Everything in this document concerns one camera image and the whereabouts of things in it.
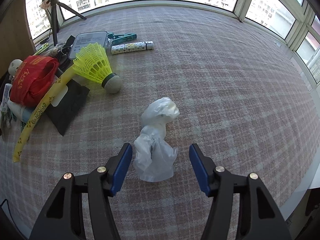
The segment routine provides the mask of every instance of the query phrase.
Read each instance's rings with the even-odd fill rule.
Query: metal screw
[[[216,171],[217,171],[217,172],[224,172],[224,167],[222,167],[222,166],[217,166],[217,167],[216,167]]]
[[[65,174],[63,175],[63,178],[64,178],[64,179],[70,179],[71,177],[72,177],[72,174],[71,174],[70,172],[65,173]]]
[[[249,177],[250,177],[251,179],[258,179],[258,178],[259,178],[258,175],[257,175],[257,173],[254,173],[254,172],[250,173]]]
[[[107,169],[105,168],[105,166],[100,166],[97,168],[97,172],[103,173],[105,172]]]

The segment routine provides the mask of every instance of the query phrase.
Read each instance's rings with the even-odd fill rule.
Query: blue gripper pad
[[[108,169],[108,174],[111,177],[111,194],[116,195],[116,193],[121,190],[131,160],[132,146],[129,143],[125,143],[122,146],[117,156],[111,157],[109,159],[109,161],[113,164],[112,167]]]
[[[204,156],[196,143],[191,144],[189,147],[189,159],[201,191],[208,196],[210,192],[210,177],[213,176],[213,169],[215,168],[213,160]]]

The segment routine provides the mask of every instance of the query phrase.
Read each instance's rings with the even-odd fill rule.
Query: wooden wall
[[[27,20],[26,0],[13,0],[0,23],[0,77],[8,70],[12,60],[24,60],[35,51]]]

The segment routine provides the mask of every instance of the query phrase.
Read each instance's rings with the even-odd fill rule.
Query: black pouch
[[[90,89],[81,86],[73,79],[66,86],[68,87],[68,91],[57,106],[53,106],[55,105],[55,101],[52,101],[45,111],[62,136],[64,136],[68,126],[80,108],[84,106],[86,97],[90,91]]]

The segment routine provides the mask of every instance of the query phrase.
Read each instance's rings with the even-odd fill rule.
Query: yellow shuttlecock
[[[122,79],[112,72],[105,49],[98,43],[83,47],[73,60],[75,73],[101,84],[108,93],[122,87]]]

